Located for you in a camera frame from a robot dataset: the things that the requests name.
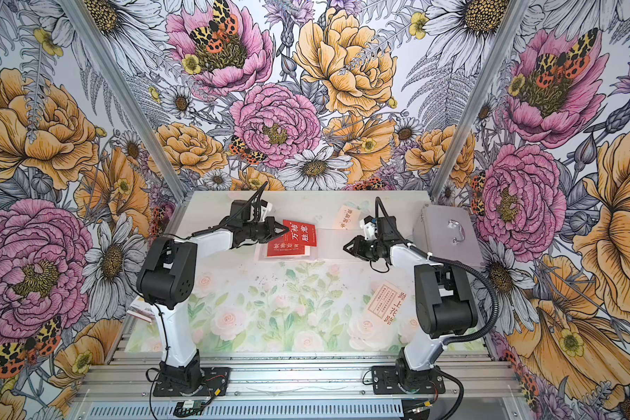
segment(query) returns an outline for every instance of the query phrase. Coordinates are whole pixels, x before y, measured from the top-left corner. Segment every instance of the red wire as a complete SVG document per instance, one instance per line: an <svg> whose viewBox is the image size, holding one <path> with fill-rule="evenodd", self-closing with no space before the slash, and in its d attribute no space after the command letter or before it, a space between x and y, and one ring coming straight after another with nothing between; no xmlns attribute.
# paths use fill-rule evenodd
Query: red wire
<svg viewBox="0 0 630 420"><path fill-rule="evenodd" d="M434 382L432 381L429 381L429 382L431 382L431 384L434 385L434 393L435 393L434 402L436 403L437 400L439 399L439 390L437 389L437 385Z"/></svg>
<svg viewBox="0 0 630 420"><path fill-rule="evenodd" d="M217 376L213 376L213 377L212 377L212 378L210 378L210 379L206 379L205 381L206 381L206 382L208 382L209 380L213 380L213 379L215 379L215 378L225 378L225 377L226 377L226 376L224 376L224 375L217 375Z"/></svg>

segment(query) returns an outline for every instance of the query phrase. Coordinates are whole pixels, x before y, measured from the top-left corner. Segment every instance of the floral tablecloth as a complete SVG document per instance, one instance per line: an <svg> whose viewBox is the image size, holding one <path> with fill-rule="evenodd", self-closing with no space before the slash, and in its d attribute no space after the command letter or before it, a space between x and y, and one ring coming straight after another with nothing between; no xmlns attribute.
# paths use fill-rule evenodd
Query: floral tablecloth
<svg viewBox="0 0 630 420"><path fill-rule="evenodd" d="M420 328L413 279L364 263L255 263L251 247L199 262L189 320L201 352L397 352ZM408 294L387 326L365 307L384 280ZM480 350L481 341L451 349ZM155 324L138 321L126 351L160 351Z"/></svg>

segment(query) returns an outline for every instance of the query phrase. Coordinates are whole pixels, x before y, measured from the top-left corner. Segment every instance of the table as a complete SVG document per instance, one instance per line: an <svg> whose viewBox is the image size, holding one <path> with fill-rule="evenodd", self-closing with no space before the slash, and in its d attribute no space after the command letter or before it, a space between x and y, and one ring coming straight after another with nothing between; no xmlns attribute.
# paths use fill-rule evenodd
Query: table
<svg viewBox="0 0 630 420"><path fill-rule="evenodd" d="M175 234L186 237L228 215L232 200L252 191L196 191L190 197ZM271 215L330 228L342 205L373 214L379 196L402 234L410 238L423 191L266 191ZM361 231L340 231L338 249ZM329 255L334 250L328 249ZM384 270L384 264L377 263ZM368 316L366 304L382 281L408 298L389 327ZM420 328L415 315L413 279L392 267L378 273L369 264L341 251L336 261L258 262L254 248L217 253L197 261L196 283L189 300L193 340L203 354L233 352L315 353L387 351L397 354ZM482 341L456 343L451 350L483 350ZM161 350L155 324L138 321L126 352Z"/></svg>

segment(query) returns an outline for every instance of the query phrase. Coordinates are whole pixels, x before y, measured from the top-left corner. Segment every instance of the floral wallpaper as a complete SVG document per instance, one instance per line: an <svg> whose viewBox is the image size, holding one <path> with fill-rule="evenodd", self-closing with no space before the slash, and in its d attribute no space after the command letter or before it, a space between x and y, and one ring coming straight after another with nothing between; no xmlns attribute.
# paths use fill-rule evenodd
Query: floral wallpaper
<svg viewBox="0 0 630 420"><path fill-rule="evenodd" d="M68 414L174 209L60 6L0 0L0 419Z"/></svg>
<svg viewBox="0 0 630 420"><path fill-rule="evenodd" d="M203 190L428 189L508 3L85 1ZM535 0L509 48L435 201L537 418L630 419L630 0ZM57 0L0 0L0 415L66 414L174 207Z"/></svg>
<svg viewBox="0 0 630 420"><path fill-rule="evenodd" d="M501 303L497 356L535 418L630 419L630 1L530 10L541 19L479 110L454 204Z"/></svg>

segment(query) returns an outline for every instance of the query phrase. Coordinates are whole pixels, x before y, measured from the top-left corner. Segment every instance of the paper card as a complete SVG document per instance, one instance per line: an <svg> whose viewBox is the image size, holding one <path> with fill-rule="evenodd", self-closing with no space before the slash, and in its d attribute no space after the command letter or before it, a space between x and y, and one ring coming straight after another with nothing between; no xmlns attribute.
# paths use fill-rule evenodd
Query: paper card
<svg viewBox="0 0 630 420"><path fill-rule="evenodd" d="M359 229L359 215L361 210L349 206L341 206L336 214L332 229Z"/></svg>
<svg viewBox="0 0 630 420"><path fill-rule="evenodd" d="M280 257L280 256L305 256L305 245L297 245L294 243L288 243L285 241L285 237L282 236L278 239L274 239L267 244L267 257Z"/></svg>
<svg viewBox="0 0 630 420"><path fill-rule="evenodd" d="M289 227L289 232L284 236L286 243L307 245L309 247L317 246L314 224L292 222L291 220L283 220L282 224Z"/></svg>
<svg viewBox="0 0 630 420"><path fill-rule="evenodd" d="M389 281L383 281L371 297L366 310L389 325L394 321L404 300L406 300L406 294L403 290Z"/></svg>

